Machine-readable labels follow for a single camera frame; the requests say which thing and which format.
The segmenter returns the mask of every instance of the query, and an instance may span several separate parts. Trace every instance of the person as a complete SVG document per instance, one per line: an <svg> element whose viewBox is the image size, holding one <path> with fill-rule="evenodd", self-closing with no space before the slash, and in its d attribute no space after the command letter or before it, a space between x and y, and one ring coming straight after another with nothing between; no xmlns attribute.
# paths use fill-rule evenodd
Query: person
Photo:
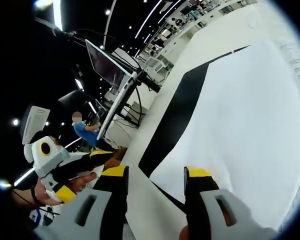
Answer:
<svg viewBox="0 0 300 240"><path fill-rule="evenodd" d="M73 129L75 133L85 140L89 146L98 147L104 151L113 152L115 149L108 143L106 143L103 139L97 140L99 135L99 130L101 127L100 123L97 123L93 126L87 126L82 121L81 112L76 111L72 115L73 121Z"/></svg>
<svg viewBox="0 0 300 240"><path fill-rule="evenodd" d="M171 20L174 21L175 25L177 25L178 27L181 27L181 26L183 26L185 24L181 19L175 19L173 17Z"/></svg>

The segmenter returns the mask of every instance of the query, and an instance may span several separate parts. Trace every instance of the black cable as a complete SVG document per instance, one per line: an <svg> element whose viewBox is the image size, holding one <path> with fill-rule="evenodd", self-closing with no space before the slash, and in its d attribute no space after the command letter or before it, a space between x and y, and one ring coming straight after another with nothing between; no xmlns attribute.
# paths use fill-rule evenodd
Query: black cable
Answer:
<svg viewBox="0 0 300 240"><path fill-rule="evenodd" d="M60 213L56 213L56 212L53 212L53 211L47 211L45 209L42 209L41 207L38 207L36 205L34 205L32 202L29 202L27 199L25 199L24 197L22 197L20 194L18 194L15 190L12 190L19 198L21 198L23 201L27 202L28 204L34 206L36 209L40 209L41 211L44 211L48 214L53 214L53 215L60 215Z"/></svg>
<svg viewBox="0 0 300 240"><path fill-rule="evenodd" d="M122 120L122 119L116 119L116 120L113 120L114 122L119 122L121 125L123 125L123 126L126 126L126 127L130 127L130 128L132 128L132 129L136 129L136 127L135 126L133 126L133 125L128 125L128 124L124 124L124 123L122 123L120 120Z"/></svg>
<svg viewBox="0 0 300 240"><path fill-rule="evenodd" d="M125 108L123 108L128 114L130 114L131 115L131 117L133 117L136 121L138 121L138 119L135 117L135 116L133 116L132 115L132 113L130 113L127 109L125 109Z"/></svg>
<svg viewBox="0 0 300 240"><path fill-rule="evenodd" d="M97 31L95 31L95 30L88 29L88 28L74 29L74 30L68 31L67 34L68 34L68 33L71 33L71 32L78 32L78 31L88 31L88 32L92 32L92 33L95 33L95 34L100 35L100 36L110 37L110 38L115 39L115 40L119 43L118 39L115 38L114 36L107 35L107 34L104 34L104 33L100 33L100 32L97 32Z"/></svg>
<svg viewBox="0 0 300 240"><path fill-rule="evenodd" d="M136 69L135 66L132 66L132 64L131 64L130 62L128 62L126 59L124 59L124 58L123 58L122 56L120 56L118 53L116 53L115 51L114 51L113 53L115 53L122 61L124 61L126 64L128 64L131 68ZM134 59L133 59L133 61L134 61L136 64L138 64L139 68L141 69L140 64L139 64L136 60L134 60Z"/></svg>
<svg viewBox="0 0 300 240"><path fill-rule="evenodd" d="M131 105L129 105L129 104L126 104L126 105L127 105L128 108L130 108L130 109L131 109L132 111L134 111L135 113L141 114L141 115L146 115L145 113L140 113L140 112L138 112L137 110L134 110L134 109L132 108Z"/></svg>
<svg viewBox="0 0 300 240"><path fill-rule="evenodd" d="M140 105L140 114L139 114L139 121L138 121L138 125L140 126L141 115L142 115L142 104L141 104L141 98L140 98L140 94L139 94L139 91L138 91L138 87L136 87L135 90L136 90L136 94L138 95L139 105Z"/></svg>

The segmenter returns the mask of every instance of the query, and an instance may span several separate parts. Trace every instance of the white table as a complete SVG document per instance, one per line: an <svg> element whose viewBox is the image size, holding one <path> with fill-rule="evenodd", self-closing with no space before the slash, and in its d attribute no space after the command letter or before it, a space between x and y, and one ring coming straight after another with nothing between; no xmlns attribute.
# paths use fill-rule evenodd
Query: white table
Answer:
<svg viewBox="0 0 300 240"><path fill-rule="evenodd" d="M259 2L231 12L197 32L179 57L131 141L122 164L130 167L128 223L136 239L176 240L186 216L138 167L183 75L216 57L264 39L294 35L270 7Z"/></svg>

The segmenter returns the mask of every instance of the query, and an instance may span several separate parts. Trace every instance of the ceiling light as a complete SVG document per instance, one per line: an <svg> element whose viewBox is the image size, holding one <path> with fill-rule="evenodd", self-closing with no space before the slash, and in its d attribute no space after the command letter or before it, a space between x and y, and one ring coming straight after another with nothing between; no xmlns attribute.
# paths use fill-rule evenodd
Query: ceiling light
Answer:
<svg viewBox="0 0 300 240"><path fill-rule="evenodd" d="M177 1L166 13L162 16L162 18L158 21L158 24L165 18L165 16L172 10L174 7L180 2L181 0Z"/></svg>
<svg viewBox="0 0 300 240"><path fill-rule="evenodd" d="M82 86L81 82L78 79L75 79L75 82L80 89L84 89L84 87Z"/></svg>
<svg viewBox="0 0 300 240"><path fill-rule="evenodd" d="M149 33L149 35L145 38L145 40L144 40L144 42L143 42L144 44L146 43L146 41L148 40L148 38L150 37L150 35L151 35L151 34Z"/></svg>
<svg viewBox="0 0 300 240"><path fill-rule="evenodd" d="M136 58L138 56L139 52L140 52L140 49L136 52L136 54L134 55L134 58Z"/></svg>
<svg viewBox="0 0 300 240"><path fill-rule="evenodd" d="M53 18L54 25L56 25L62 31L63 27L61 22L61 0L53 1Z"/></svg>
<svg viewBox="0 0 300 240"><path fill-rule="evenodd" d="M142 23L139 31L136 33L135 35L135 39L139 36L142 28L145 26L146 22L148 21L148 19L150 18L150 16L154 13L154 11L156 10L156 8L160 5L160 3L162 2L163 0L159 0L158 3L154 6L154 8L152 9L152 11L149 13L149 15L146 17L146 19L144 20L144 22Z"/></svg>
<svg viewBox="0 0 300 240"><path fill-rule="evenodd" d="M92 109L92 111L93 111L95 114L97 114L97 111L95 110L95 108L94 108L94 106L92 105L92 103L89 101L88 104L89 104L90 108Z"/></svg>
<svg viewBox="0 0 300 240"><path fill-rule="evenodd" d="M34 2L34 6L40 10L44 10L53 3L52 0L37 0Z"/></svg>
<svg viewBox="0 0 300 240"><path fill-rule="evenodd" d="M14 126L18 126L18 125L19 125L19 120L18 120L18 119L14 119L14 120L12 121L12 124L13 124Z"/></svg>

